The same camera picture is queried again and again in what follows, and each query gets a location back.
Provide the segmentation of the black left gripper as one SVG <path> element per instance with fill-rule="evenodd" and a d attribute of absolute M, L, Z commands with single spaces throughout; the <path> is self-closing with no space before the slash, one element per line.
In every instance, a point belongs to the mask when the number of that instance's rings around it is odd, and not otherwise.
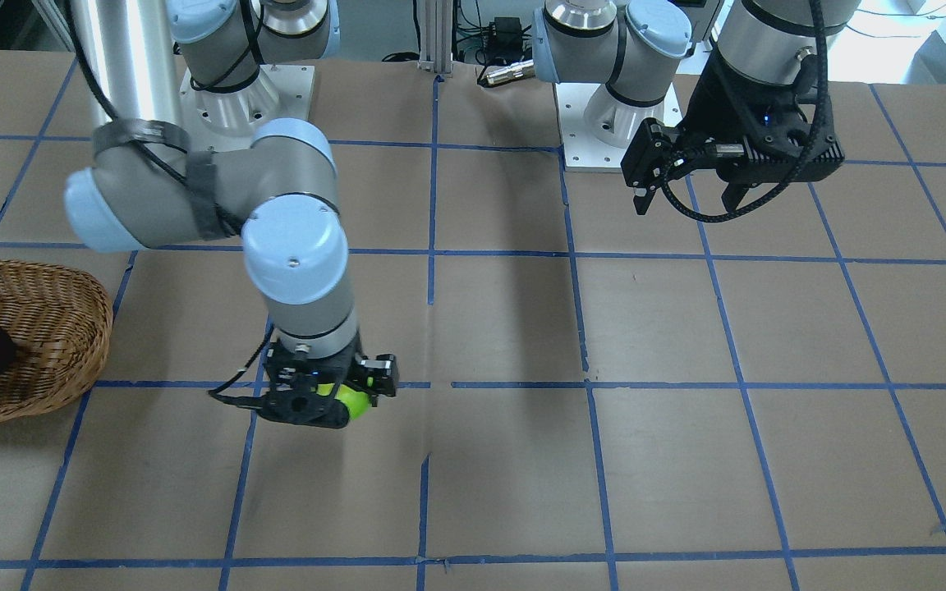
<path fill-rule="evenodd" d="M 657 117 L 646 117 L 621 158 L 638 216 L 645 216 L 660 186 L 668 186 L 662 169 L 672 163 L 681 135 L 687 149 L 698 149 L 707 140 L 742 146 L 742 156 L 707 158 L 707 166 L 726 183 L 721 197 L 726 213 L 735 213 L 751 188 L 780 184 L 805 147 L 811 149 L 810 160 L 793 182 L 819 182 L 836 172 L 845 153 L 834 129 L 829 93 L 815 91 L 820 72 L 819 58 L 810 55 L 800 60 L 791 84 L 774 86 L 744 77 L 714 53 L 682 123 L 665 125 Z"/>

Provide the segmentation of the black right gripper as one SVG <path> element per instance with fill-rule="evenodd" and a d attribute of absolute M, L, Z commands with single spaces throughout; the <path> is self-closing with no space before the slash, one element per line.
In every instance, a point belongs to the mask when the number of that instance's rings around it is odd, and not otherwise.
<path fill-rule="evenodd" d="M 358 356 L 358 343 L 353 341 L 338 353 L 328 358 L 312 359 L 303 353 L 286 348 L 275 341 L 265 359 L 265 374 L 268 391 L 259 398 L 258 416 L 271 422 L 320 427 L 313 424 L 325 411 L 325 401 L 318 394 L 318 385 L 332 384 L 332 394 L 338 387 L 364 392 L 371 401 L 380 397 L 397 396 L 399 388 L 399 365 L 393 353 L 383 353 L 375 358 Z M 358 388 L 353 378 L 358 374 Z"/>

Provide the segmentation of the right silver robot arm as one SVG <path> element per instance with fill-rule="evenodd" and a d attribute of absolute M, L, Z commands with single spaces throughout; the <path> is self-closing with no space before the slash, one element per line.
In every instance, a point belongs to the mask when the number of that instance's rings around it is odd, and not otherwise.
<path fill-rule="evenodd" d="M 98 118 L 94 163 L 65 184 L 91 250 L 240 238 L 271 324 L 252 355 L 268 391 L 214 400 L 281 424 L 344 428 L 395 396 L 397 357 L 369 358 L 329 141 L 270 78 L 327 57 L 334 1 L 68 1 Z"/>

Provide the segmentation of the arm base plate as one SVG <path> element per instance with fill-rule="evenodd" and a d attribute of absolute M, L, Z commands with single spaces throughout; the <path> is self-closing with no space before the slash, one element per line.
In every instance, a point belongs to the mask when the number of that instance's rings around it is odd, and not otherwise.
<path fill-rule="evenodd" d="M 278 117 L 308 119 L 315 86 L 312 65 L 263 65 L 255 82 L 233 93 L 211 93 L 181 79 L 184 130 L 192 146 L 206 151 L 247 149 L 255 132 Z"/>
<path fill-rule="evenodd" d="M 620 172 L 621 158 L 646 117 L 669 127 L 682 117 L 673 85 L 661 102 L 649 108 L 620 102 L 602 84 L 561 83 L 554 89 L 568 171 Z"/>

